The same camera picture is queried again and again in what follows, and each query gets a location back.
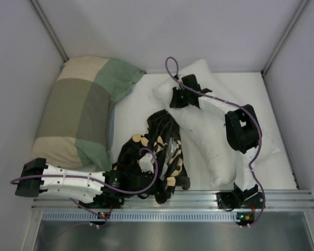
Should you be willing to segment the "black floral plush pillowcase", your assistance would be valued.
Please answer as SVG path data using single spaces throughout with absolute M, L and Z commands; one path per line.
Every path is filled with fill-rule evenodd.
M 148 148 L 155 155 L 158 165 L 158 176 L 154 182 L 156 191 L 153 196 L 158 204 L 163 204 L 171 198 L 177 187 L 183 190 L 190 188 L 190 178 L 184 165 L 180 127 L 166 110 L 160 110 L 147 118 L 147 130 L 144 135 L 134 134 L 122 146 L 113 170 L 130 175 L 142 173 L 139 160 L 149 153 L 144 150 L 145 147 Z M 181 145 L 172 158 L 167 154 L 171 138 L 178 140 Z

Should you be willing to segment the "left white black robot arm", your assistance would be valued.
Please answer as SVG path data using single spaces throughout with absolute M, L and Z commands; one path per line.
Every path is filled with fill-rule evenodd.
M 82 172 L 55 167 L 44 158 L 36 158 L 23 166 L 20 177 L 10 183 L 16 185 L 15 194 L 36 198 L 42 193 L 74 199 L 84 204 L 119 203 L 125 197 L 149 193 L 158 178 L 155 157 L 139 160 L 139 174 L 127 174 L 112 169 L 107 172 Z

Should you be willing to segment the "white pillow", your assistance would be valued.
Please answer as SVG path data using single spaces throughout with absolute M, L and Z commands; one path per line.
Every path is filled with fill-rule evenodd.
M 208 68 L 207 61 L 197 60 L 193 64 L 183 68 L 180 76 L 194 74 L 201 86 L 217 91 L 215 80 Z M 197 144 L 204 157 L 210 185 L 213 188 L 231 184 L 236 176 L 236 159 L 238 151 L 234 151 L 227 142 L 224 122 L 213 113 L 199 109 L 193 105 L 185 108 L 171 108 L 172 92 L 178 84 L 168 78 L 163 84 L 153 88 L 154 96 L 163 103 L 166 110 L 175 119 L 186 134 Z M 280 152 L 280 149 L 273 143 L 271 138 L 262 129 L 262 148 L 255 166 L 271 158 L 272 155 Z

